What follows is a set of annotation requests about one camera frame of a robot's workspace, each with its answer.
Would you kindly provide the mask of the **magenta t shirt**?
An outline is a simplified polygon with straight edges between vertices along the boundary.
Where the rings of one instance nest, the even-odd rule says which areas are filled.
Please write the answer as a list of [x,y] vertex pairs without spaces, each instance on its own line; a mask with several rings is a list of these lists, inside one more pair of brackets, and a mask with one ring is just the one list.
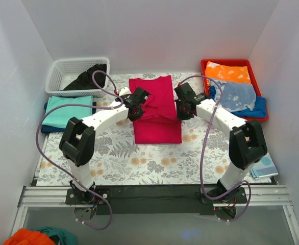
[[154,80],[129,79],[129,88],[149,92],[149,98],[142,105],[144,114],[133,122],[136,144],[180,144],[182,123],[177,119],[173,95],[172,77],[158,77]]

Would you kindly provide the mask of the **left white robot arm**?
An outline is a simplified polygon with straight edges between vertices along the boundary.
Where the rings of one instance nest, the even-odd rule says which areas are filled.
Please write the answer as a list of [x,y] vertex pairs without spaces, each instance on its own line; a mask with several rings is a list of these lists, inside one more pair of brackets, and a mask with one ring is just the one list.
[[83,204],[90,204],[95,197],[95,183],[90,173],[89,162],[94,154],[95,138],[117,122],[129,119],[136,121],[143,114],[142,105],[150,96],[146,90],[137,87],[134,92],[123,88],[119,98],[108,109],[77,119],[71,118],[59,143],[59,149],[68,160],[73,178],[70,186],[74,196]]

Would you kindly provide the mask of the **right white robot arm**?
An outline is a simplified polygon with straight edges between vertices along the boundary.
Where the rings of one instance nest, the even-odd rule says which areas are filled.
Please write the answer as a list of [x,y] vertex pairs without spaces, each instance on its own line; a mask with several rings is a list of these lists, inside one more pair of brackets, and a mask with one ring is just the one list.
[[175,88],[179,120],[195,116],[206,120],[208,128],[215,127],[229,139],[230,164],[217,186],[203,195],[211,200],[228,203],[236,196],[236,189],[245,183],[250,168],[267,154],[267,146],[260,123],[245,120],[219,106],[218,102],[204,93],[196,94],[191,86],[182,81]]

